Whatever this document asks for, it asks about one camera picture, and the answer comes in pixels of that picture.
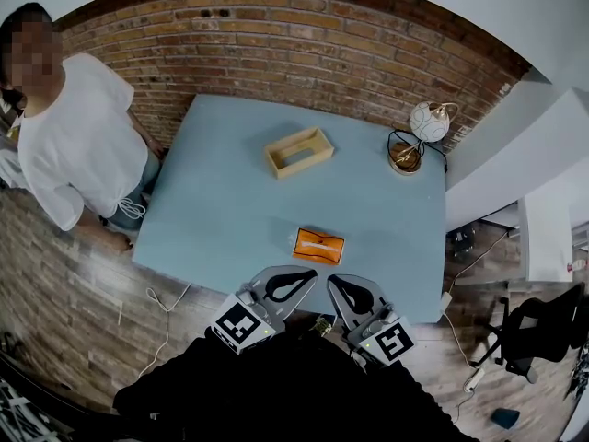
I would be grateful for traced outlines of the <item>black office chair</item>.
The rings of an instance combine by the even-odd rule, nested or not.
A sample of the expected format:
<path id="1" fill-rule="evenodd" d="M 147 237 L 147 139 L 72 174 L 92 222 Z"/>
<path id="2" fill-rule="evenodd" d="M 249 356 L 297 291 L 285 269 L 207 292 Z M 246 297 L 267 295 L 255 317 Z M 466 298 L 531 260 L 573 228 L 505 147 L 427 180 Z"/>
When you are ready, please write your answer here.
<path id="1" fill-rule="evenodd" d="M 589 337 L 589 295 L 585 283 L 579 283 L 560 296 L 546 302 L 532 297 L 511 309 L 510 299 L 500 297 L 502 322 L 483 327 L 496 336 L 496 341 L 485 355 L 470 365 L 479 368 L 495 351 L 498 366 L 528 383 L 537 381 L 532 363 L 540 358 L 559 363 L 571 349 L 584 345 Z"/>

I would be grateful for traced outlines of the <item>white power strip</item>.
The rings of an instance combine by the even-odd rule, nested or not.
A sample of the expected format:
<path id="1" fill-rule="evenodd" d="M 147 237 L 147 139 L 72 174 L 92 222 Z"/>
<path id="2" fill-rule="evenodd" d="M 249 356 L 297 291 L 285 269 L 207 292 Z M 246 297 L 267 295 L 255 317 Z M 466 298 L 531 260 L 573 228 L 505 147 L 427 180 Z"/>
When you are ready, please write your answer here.
<path id="1" fill-rule="evenodd" d="M 482 378 L 485 376 L 485 369 L 483 367 L 478 367 L 473 375 L 466 380 L 463 385 L 463 391 L 465 393 L 473 393 L 475 388 L 479 385 Z"/>

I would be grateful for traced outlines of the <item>gold globe shade table lamp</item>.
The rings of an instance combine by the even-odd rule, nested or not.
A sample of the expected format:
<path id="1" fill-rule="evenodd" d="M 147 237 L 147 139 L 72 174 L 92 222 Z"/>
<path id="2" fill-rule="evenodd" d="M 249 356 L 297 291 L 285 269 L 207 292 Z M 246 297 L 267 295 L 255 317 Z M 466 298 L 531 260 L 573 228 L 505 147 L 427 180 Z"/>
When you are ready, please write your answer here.
<path id="1" fill-rule="evenodd" d="M 447 172 L 447 157 L 439 143 L 450 130 L 460 108 L 454 102 L 422 101 L 410 112 L 409 130 L 392 129 L 387 137 L 387 159 L 391 168 L 402 175 L 415 174 L 422 165 L 425 151 L 439 154 Z"/>

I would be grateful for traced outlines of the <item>person's black clothed torso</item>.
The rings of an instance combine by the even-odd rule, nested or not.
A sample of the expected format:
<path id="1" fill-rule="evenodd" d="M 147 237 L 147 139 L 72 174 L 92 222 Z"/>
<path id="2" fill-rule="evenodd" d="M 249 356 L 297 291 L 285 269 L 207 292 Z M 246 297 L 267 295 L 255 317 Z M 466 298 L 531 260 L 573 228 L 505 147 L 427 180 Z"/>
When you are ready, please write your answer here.
<path id="1" fill-rule="evenodd" d="M 366 365 L 309 331 L 237 354 L 222 377 L 199 371 L 185 352 L 113 401 L 123 416 L 155 417 L 168 442 L 479 442 L 438 403 L 420 415 L 379 404 Z"/>

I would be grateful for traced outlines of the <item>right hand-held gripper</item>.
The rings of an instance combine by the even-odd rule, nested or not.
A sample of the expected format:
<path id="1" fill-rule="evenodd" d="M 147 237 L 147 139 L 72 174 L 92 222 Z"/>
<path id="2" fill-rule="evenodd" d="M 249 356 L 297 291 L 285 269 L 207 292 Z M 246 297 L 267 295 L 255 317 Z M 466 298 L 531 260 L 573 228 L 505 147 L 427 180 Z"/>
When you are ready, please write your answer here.
<path id="1" fill-rule="evenodd" d="M 395 311 L 382 288 L 352 274 L 332 274 L 327 289 L 343 321 L 343 340 L 362 358 L 391 366 L 415 347 L 407 319 Z"/>

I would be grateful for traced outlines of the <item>wooden tray box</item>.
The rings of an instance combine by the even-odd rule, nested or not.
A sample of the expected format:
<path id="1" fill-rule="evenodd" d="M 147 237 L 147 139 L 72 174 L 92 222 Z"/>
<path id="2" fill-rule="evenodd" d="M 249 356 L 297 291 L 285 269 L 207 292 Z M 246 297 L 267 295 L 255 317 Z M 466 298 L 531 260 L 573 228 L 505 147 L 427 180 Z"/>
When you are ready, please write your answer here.
<path id="1" fill-rule="evenodd" d="M 335 148 L 319 127 L 310 127 L 264 146 L 277 180 L 286 179 L 329 160 Z"/>

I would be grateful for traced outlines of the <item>person's left forearm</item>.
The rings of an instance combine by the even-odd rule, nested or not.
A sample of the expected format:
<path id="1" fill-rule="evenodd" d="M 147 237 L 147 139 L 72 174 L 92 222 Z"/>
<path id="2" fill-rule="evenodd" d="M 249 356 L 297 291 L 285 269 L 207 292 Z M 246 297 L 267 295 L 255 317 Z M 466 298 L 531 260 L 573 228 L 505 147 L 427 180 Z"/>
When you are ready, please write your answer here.
<path id="1" fill-rule="evenodd" d="M 230 374 L 238 364 L 238 355 L 211 328 L 190 344 L 185 355 L 199 371 L 216 377 Z"/>

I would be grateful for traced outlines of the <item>person's right forearm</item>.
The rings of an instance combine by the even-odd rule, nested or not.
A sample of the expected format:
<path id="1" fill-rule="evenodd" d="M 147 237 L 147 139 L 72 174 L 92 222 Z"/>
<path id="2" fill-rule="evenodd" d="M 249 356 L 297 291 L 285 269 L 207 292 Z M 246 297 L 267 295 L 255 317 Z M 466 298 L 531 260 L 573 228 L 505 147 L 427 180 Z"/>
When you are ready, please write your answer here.
<path id="1" fill-rule="evenodd" d="M 408 415 L 428 414 L 439 409 L 433 396 L 399 361 L 391 366 L 367 364 L 365 373 L 376 385 L 375 399 L 388 409 Z"/>

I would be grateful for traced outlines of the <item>dark blue floor object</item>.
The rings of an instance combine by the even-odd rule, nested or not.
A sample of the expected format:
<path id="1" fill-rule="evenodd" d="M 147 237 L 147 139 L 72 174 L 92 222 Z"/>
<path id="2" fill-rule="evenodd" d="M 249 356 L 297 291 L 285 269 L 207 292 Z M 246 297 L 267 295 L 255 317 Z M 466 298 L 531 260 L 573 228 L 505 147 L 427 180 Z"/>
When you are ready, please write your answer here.
<path id="1" fill-rule="evenodd" d="M 517 423 L 520 412 L 513 409 L 497 408 L 491 414 L 491 420 L 505 430 L 510 430 Z"/>

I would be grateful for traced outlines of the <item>light blue table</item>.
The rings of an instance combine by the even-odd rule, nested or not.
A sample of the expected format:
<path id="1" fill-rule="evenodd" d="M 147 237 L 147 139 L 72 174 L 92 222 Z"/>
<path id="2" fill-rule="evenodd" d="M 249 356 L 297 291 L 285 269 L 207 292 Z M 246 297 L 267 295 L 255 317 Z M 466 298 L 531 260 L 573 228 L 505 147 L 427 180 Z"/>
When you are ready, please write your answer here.
<path id="1" fill-rule="evenodd" d="M 319 127 L 335 151 L 277 180 L 264 146 Z M 419 171 L 387 159 L 389 130 L 296 106 L 200 95 L 169 150 L 137 242 L 134 262 L 223 293 L 261 270 L 294 262 L 300 228 L 345 239 L 341 264 L 317 264 L 302 309 L 331 311 L 326 281 L 349 273 L 379 284 L 412 324 L 440 316 L 445 267 L 445 173 L 427 151 Z"/>

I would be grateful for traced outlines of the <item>orange tissue pack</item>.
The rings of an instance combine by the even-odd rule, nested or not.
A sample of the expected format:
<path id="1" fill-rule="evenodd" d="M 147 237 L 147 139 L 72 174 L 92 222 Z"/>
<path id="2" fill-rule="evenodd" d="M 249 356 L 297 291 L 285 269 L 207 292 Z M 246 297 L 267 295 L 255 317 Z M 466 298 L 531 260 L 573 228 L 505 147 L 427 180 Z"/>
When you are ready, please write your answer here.
<path id="1" fill-rule="evenodd" d="M 337 266 L 341 264 L 345 239 L 327 232 L 298 228 L 288 238 L 296 259 Z"/>

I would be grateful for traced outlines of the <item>person's right leg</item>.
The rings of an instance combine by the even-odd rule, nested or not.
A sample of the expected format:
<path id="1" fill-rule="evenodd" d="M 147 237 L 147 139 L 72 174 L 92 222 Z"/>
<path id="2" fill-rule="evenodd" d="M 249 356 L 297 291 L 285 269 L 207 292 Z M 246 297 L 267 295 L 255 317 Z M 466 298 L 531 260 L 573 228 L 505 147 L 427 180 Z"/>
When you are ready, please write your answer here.
<path id="1" fill-rule="evenodd" d="M 336 317 L 332 315 L 319 315 L 309 332 L 313 336 L 324 337 L 330 333 L 336 320 Z"/>

